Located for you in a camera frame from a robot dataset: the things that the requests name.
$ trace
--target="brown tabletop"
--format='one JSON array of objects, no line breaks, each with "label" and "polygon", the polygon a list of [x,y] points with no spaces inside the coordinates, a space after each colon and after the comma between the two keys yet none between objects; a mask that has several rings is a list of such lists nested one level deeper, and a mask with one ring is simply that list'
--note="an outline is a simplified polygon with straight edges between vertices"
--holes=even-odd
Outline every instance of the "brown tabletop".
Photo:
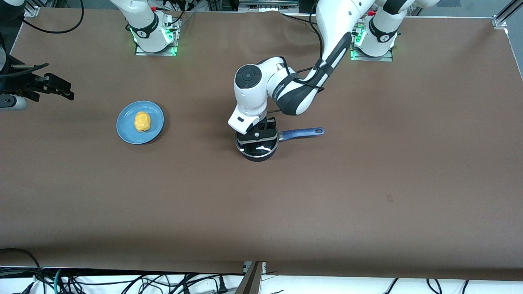
[{"label": "brown tabletop", "polygon": [[[313,65],[307,24],[198,13],[176,57],[134,56],[125,24],[87,9],[64,35],[22,27],[13,56],[49,62],[38,73],[76,98],[0,114],[1,247],[44,266],[240,272],[260,260],[280,274],[523,280],[523,82],[489,19],[409,18],[394,62],[347,56],[306,113],[275,115],[280,130],[326,134],[262,163],[241,157],[227,125],[234,73],[278,55]],[[116,133],[136,100],[167,118],[150,144]]]}]

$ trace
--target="teal cable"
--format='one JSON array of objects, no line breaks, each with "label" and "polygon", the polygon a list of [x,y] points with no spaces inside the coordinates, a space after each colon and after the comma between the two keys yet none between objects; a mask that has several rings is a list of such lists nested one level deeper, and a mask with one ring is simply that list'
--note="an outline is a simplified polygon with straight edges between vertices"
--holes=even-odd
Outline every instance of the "teal cable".
[{"label": "teal cable", "polygon": [[60,276],[60,272],[62,271],[62,269],[60,268],[57,272],[56,272],[56,275],[54,275],[54,294],[58,294],[58,278]]}]

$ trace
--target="yellow food item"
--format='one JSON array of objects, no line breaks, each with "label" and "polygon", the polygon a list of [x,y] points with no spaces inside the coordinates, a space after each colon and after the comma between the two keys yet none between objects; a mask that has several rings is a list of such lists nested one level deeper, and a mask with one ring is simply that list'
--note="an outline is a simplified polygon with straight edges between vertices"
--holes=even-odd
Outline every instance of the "yellow food item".
[{"label": "yellow food item", "polygon": [[141,111],[136,114],[136,117],[134,118],[134,127],[136,128],[136,131],[139,132],[145,132],[151,128],[151,117],[147,112]]}]

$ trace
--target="blue plate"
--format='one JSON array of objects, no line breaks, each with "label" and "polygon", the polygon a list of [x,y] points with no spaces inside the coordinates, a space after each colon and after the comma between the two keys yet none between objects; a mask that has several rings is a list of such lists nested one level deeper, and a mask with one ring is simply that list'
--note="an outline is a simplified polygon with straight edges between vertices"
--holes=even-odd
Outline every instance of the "blue plate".
[{"label": "blue plate", "polygon": [[[151,128],[145,132],[136,131],[134,118],[140,111],[147,112],[151,117]],[[122,110],[116,120],[116,131],[122,140],[130,144],[144,144],[153,140],[163,128],[164,116],[162,109],[151,101],[136,101]]]}]

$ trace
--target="blue handle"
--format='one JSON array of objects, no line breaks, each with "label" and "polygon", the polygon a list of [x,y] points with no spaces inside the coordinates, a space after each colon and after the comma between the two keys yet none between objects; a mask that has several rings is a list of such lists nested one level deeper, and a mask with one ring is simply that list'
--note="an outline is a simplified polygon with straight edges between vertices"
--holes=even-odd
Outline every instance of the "blue handle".
[{"label": "blue handle", "polygon": [[318,136],[325,134],[323,128],[313,128],[313,129],[300,129],[300,130],[288,130],[281,133],[282,141],[287,141],[299,137],[310,137]]}]

